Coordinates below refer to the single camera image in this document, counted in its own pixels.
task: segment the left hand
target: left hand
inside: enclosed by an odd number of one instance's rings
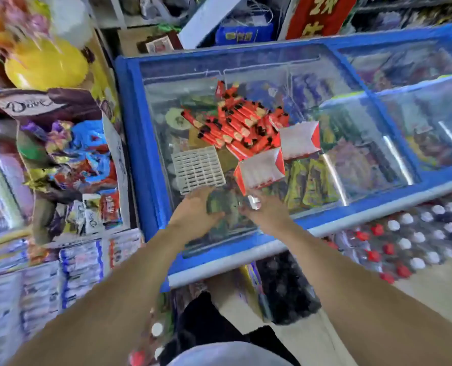
[[[204,236],[225,215],[224,212],[207,213],[207,198],[214,189],[203,186],[187,194],[173,212],[167,228],[175,229],[187,242]]]

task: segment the red and white box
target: red and white box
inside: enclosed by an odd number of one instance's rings
[[[319,122],[301,122],[281,128],[280,146],[284,159],[305,157],[320,151]]]
[[[234,177],[243,193],[265,187],[285,177],[284,156],[280,148],[267,150],[241,161]]]

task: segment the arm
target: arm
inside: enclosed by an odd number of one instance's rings
[[[452,323],[302,230],[275,196],[241,212],[290,249],[360,366],[452,365]]]
[[[188,194],[166,229],[21,346],[8,366],[66,366],[68,355],[84,365],[125,364],[170,264],[188,241],[203,236],[223,217],[206,212],[212,189]]]

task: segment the chest freezer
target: chest freezer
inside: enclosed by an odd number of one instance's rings
[[[183,197],[173,158],[207,147],[180,115],[217,115],[218,81],[290,125],[318,121],[321,150],[285,162],[263,188],[322,237],[452,191],[452,26],[116,60],[138,220],[146,239]],[[192,241],[163,290],[276,254],[285,246],[238,212],[247,203],[217,150],[225,184],[208,200],[225,219]]]

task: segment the hand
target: hand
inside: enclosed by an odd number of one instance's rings
[[[260,201],[259,210],[241,207],[240,213],[252,220],[261,231],[281,240],[283,231],[299,227],[291,218],[287,206],[276,196],[265,195],[259,190],[250,189],[248,194]]]
[[[224,212],[207,213],[207,197],[213,186],[203,186],[191,191],[173,212],[167,228],[178,231],[187,242],[201,238],[223,217]]]

